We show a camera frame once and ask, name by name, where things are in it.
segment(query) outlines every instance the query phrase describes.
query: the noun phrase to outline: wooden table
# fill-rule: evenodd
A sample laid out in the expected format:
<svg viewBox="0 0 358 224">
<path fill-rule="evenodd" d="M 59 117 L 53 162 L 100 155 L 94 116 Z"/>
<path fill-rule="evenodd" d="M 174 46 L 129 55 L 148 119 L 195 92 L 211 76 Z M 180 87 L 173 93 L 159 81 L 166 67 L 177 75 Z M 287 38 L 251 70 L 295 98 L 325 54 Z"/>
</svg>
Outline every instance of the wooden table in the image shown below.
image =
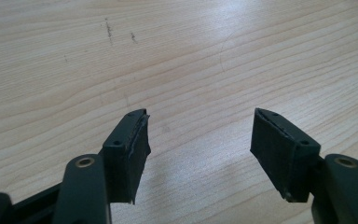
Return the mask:
<svg viewBox="0 0 358 224">
<path fill-rule="evenodd" d="M 0 191 L 14 203 L 151 115 L 115 223 L 311 223 L 250 153 L 255 107 L 358 159 L 358 0 L 0 0 Z"/>
</svg>

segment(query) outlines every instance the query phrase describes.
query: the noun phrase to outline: wood grain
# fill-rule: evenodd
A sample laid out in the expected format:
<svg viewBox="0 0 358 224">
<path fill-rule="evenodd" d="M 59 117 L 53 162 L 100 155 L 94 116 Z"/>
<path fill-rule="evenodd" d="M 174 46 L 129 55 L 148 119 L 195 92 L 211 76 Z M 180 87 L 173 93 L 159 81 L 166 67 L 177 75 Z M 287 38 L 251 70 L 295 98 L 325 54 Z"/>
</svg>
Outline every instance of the wood grain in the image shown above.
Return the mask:
<svg viewBox="0 0 358 224">
<path fill-rule="evenodd" d="M 115 223 L 311 223 L 249 152 L 253 113 L 358 159 L 358 0 L 0 0 L 0 191 L 15 203 L 142 107 L 152 154 Z"/>
</svg>

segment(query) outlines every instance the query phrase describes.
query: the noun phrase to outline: light wood surface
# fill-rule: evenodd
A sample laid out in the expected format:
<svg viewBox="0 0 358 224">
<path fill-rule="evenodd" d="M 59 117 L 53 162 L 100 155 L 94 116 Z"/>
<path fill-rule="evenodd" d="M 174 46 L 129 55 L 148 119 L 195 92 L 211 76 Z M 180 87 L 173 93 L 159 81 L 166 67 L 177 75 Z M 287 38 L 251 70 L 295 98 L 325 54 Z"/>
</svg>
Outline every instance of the light wood surface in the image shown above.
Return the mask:
<svg viewBox="0 0 358 224">
<path fill-rule="evenodd" d="M 0 0 L 0 191 L 14 203 L 151 115 L 115 223 L 312 223 L 250 153 L 255 107 L 358 159 L 358 0 Z"/>
</svg>

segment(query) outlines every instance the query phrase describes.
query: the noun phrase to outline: wooden tabletop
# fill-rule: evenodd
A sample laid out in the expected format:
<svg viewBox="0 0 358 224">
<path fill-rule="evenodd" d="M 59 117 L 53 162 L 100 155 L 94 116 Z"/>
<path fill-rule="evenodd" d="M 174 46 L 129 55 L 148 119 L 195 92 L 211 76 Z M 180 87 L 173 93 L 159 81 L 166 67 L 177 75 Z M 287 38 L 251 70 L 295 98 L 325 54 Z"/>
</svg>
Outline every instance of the wooden tabletop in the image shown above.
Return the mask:
<svg viewBox="0 0 358 224">
<path fill-rule="evenodd" d="M 311 223 L 250 153 L 256 107 L 358 159 L 358 0 L 0 0 L 0 191 L 17 203 L 146 108 L 115 223 Z"/>
</svg>

